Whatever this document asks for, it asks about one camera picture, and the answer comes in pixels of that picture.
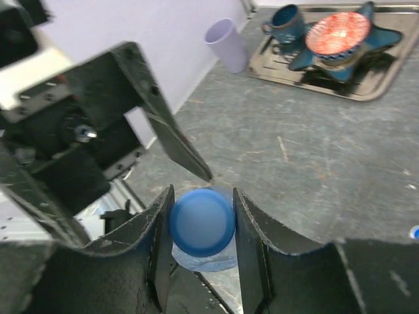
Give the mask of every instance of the metal tray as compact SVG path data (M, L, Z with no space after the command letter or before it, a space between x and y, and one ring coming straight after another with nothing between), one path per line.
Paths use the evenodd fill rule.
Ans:
M344 11L355 11L360 4L300 5L306 23ZM359 66L351 83L339 83L321 71L288 70L289 61L272 53L276 41L266 36L249 63L249 75L258 79L305 88L324 94L356 101L368 101L381 96L390 86L397 72L419 39L419 3L376 3L374 23L403 33L402 41L374 59Z

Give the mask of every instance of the scratched table surface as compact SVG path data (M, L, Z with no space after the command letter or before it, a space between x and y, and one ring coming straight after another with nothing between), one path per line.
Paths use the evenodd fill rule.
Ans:
M244 36L263 39L261 9ZM404 240L419 224L419 49L389 91L360 103L248 77L217 64L176 114L215 183L243 188L306 237ZM155 143L129 182L147 202L205 186ZM207 278L239 313L237 270Z

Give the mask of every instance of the mug handle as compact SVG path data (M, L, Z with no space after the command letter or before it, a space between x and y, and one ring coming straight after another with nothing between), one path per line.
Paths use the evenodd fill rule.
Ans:
M272 35L272 29L270 28L270 21L265 21L261 25L262 32L265 35Z

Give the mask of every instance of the blue bottle cap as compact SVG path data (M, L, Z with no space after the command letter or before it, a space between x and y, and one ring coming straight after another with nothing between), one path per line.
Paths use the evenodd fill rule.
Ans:
M220 193L205 188L181 196L170 213L173 242L194 257L221 252L230 243L235 229L230 202Z
M410 237L413 239L419 239L419 226L415 226L410 230Z

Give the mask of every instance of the water bottle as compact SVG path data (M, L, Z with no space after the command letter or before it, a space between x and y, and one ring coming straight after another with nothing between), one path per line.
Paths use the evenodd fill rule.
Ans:
M172 256L191 271L223 271L237 266L236 217L232 192L199 188L182 195L170 213Z

